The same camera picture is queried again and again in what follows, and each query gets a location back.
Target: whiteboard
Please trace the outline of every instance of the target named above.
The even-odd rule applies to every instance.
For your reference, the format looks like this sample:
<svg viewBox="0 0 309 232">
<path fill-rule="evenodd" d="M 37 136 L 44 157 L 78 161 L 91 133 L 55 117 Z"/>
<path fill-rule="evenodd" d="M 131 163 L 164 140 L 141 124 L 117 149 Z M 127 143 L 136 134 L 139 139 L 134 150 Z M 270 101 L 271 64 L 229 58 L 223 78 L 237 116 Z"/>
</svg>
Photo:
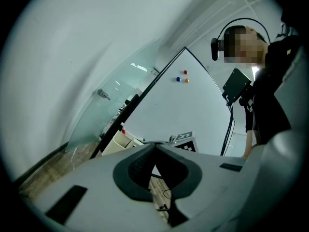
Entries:
<svg viewBox="0 0 309 232">
<path fill-rule="evenodd" d="M 220 155 L 229 121 L 230 111 L 218 86 L 184 49 L 127 119 L 125 128 L 145 141 L 169 141 L 171 135 L 194 131 L 199 153 Z"/>
</svg>

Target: frosted glass panel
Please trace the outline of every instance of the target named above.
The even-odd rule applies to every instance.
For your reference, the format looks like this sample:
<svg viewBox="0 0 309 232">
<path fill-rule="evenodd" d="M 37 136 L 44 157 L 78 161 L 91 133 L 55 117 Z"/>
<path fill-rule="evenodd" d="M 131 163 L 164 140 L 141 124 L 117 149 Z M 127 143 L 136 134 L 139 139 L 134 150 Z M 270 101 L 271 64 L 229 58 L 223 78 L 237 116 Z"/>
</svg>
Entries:
<svg viewBox="0 0 309 232">
<path fill-rule="evenodd" d="M 66 152 L 98 140 L 118 109 L 153 70 L 159 46 L 160 40 L 156 40 L 142 47 L 126 59 L 108 82 L 100 87 L 110 100 L 95 95 L 80 118 Z"/>
</svg>

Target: headphones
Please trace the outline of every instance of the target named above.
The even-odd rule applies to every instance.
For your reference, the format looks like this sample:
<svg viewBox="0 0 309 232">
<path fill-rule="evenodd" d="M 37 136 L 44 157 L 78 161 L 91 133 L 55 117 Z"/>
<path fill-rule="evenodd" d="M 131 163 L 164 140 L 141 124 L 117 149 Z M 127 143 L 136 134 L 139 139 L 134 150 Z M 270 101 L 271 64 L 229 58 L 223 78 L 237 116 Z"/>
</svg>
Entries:
<svg viewBox="0 0 309 232">
<path fill-rule="evenodd" d="M 266 34 L 267 34 L 269 43 L 271 43 L 271 42 L 270 42 L 269 35 L 268 35 L 268 32 L 267 32 L 266 28 L 263 26 L 262 23 L 260 23 L 260 22 L 257 21 L 257 20 L 251 19 L 251 18 L 246 18 L 246 17 L 238 18 L 238 19 L 232 20 L 232 21 L 230 21 L 228 24 L 226 24 L 226 25 L 224 26 L 224 28 L 221 30 L 221 32 L 220 32 L 218 38 L 213 38 L 213 39 L 211 40 L 211 57 L 212 57 L 212 60 L 217 61 L 217 60 L 218 60 L 218 57 L 219 57 L 219 50 L 222 50 L 222 45 L 221 45 L 221 42 L 219 42 L 219 37 L 220 37 L 220 35 L 222 34 L 223 30 L 224 30 L 228 25 L 230 25 L 232 22 L 234 22 L 234 21 L 239 21 L 239 20 L 244 20 L 244 19 L 245 19 L 245 20 L 250 20 L 250 21 L 255 21 L 255 22 L 257 22 L 258 24 L 260 24 L 260 25 L 264 28 L 264 30 L 265 30 L 265 32 L 266 32 Z"/>
</svg>

